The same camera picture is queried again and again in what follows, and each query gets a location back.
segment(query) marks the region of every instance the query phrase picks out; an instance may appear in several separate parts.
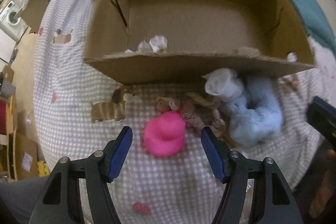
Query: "washing machine door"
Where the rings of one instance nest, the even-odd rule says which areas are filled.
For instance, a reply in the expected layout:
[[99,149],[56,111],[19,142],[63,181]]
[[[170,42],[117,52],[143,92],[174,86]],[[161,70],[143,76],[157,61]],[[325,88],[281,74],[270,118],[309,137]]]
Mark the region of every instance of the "washing machine door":
[[16,10],[10,10],[7,15],[8,25],[11,27],[18,26],[21,18],[16,18]]

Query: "metal screw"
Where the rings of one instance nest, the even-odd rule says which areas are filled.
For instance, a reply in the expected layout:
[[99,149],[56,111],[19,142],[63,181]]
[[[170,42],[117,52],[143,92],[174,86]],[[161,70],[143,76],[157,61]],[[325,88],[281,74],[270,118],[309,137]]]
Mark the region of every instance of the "metal screw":
[[66,163],[67,161],[68,161],[68,157],[62,157],[59,159],[59,162],[62,164]]
[[233,150],[233,151],[230,152],[230,156],[231,156],[232,158],[238,158],[239,155],[240,155],[240,154],[239,154],[238,151]]
[[270,158],[270,157],[267,157],[266,160],[265,160],[268,164],[272,164],[274,163],[274,159]]
[[101,150],[98,150],[98,151],[96,151],[96,152],[94,153],[94,156],[95,156],[96,158],[100,158],[100,157],[103,156],[103,155],[104,155],[104,152],[101,151]]

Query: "pink rubber duck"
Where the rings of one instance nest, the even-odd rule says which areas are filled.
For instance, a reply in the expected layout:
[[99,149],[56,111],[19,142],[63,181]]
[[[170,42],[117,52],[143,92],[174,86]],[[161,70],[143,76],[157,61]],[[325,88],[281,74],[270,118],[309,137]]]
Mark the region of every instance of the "pink rubber duck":
[[178,112],[165,112],[150,120],[144,129],[144,146],[154,156],[168,157],[185,143],[185,121]]

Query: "washing machine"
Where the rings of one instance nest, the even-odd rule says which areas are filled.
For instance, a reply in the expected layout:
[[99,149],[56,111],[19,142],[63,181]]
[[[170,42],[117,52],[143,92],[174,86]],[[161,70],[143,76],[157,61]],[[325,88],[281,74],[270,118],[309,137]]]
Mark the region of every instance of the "washing machine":
[[18,10],[11,0],[0,13],[0,28],[15,42],[19,42],[25,30],[25,22],[22,18],[16,17]]

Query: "checkered blanket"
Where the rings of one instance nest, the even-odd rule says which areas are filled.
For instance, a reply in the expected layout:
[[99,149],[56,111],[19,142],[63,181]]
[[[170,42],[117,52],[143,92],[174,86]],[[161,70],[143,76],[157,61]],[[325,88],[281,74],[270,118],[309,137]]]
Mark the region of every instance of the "checkered blanket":
[[[51,0],[38,33],[34,64],[34,112],[43,155],[52,169],[61,156],[88,157],[130,126],[134,139],[120,176],[109,185],[122,223],[211,223],[224,186],[213,176],[200,138],[186,130],[183,150],[169,158],[145,153],[142,131],[159,115],[155,99],[180,97],[201,90],[195,84],[135,85],[138,100],[126,104],[126,119],[91,122],[91,103],[109,101],[119,85],[82,61],[93,10],[92,0]],[[54,34],[71,34],[66,44],[54,43]],[[330,50],[313,39],[309,43],[317,68],[298,73],[300,91],[286,93],[283,81],[274,81],[274,92],[283,109],[280,138],[246,149],[249,158],[274,158],[290,187],[305,174],[321,136],[305,122],[313,96],[336,105],[336,63]],[[81,180],[83,212],[91,219],[85,181]]]

